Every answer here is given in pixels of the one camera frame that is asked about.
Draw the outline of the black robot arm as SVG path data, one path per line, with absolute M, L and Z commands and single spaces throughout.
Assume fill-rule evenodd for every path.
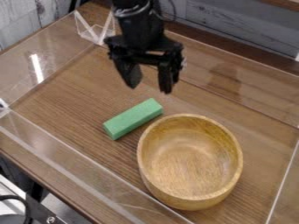
M 112 0 L 112 14 L 121 34 L 107 37 L 104 43 L 124 83 L 136 88 L 140 66 L 155 66 L 160 91 L 169 94 L 183 70 L 183 44 L 164 35 L 159 0 Z

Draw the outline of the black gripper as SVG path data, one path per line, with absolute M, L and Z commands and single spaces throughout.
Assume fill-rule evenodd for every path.
M 157 67 L 160 91 L 172 92 L 183 69 L 183 44 L 164 36 L 164 22 L 152 5 L 113 6 L 121 34 L 104 39 L 108 56 L 125 85 L 135 89 L 143 79 L 140 64 Z

